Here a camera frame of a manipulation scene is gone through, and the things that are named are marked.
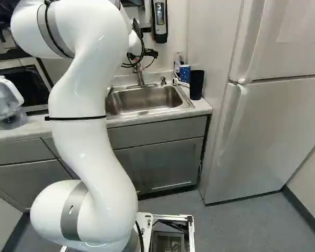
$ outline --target gray cabinet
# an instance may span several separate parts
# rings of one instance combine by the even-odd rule
[[[138,193],[197,183],[206,120],[201,116],[108,129],[114,153]],[[43,141],[59,157],[53,138]]]
[[[203,138],[133,148],[146,191],[197,183]]]
[[[53,158],[54,155],[40,138],[0,143],[0,165]]]
[[[136,191],[143,192],[143,182],[140,167],[138,166],[138,157],[134,149],[124,149],[115,151],[117,159],[130,177]]]
[[[57,160],[0,166],[0,197],[26,210],[46,186],[69,179]]]
[[[108,129],[114,150],[181,139],[199,138],[205,134],[207,117],[191,117],[162,122],[143,123]]]
[[[3,250],[21,216],[19,210],[0,199],[0,251]]]

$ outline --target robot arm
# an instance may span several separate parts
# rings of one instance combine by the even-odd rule
[[[133,237],[138,200],[109,143],[104,98],[124,55],[139,39],[118,0],[48,5],[22,0],[11,29],[31,55],[74,58],[52,89],[48,106],[58,152],[83,183],[61,181],[45,188],[32,205],[31,223],[61,245],[120,252]]]

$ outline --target gray floor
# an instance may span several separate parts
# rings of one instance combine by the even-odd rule
[[[280,193],[205,207],[198,191],[147,199],[139,211],[192,214],[197,252],[315,252],[315,234]],[[29,226],[14,252],[58,252]]]

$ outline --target refrigerator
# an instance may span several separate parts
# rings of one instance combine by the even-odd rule
[[[276,192],[315,146],[315,0],[189,1],[188,61],[214,109],[201,196]]]

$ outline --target sink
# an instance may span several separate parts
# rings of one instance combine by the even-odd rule
[[[193,107],[183,91],[171,85],[134,89],[115,87],[106,97],[106,113],[111,118],[165,113]]]

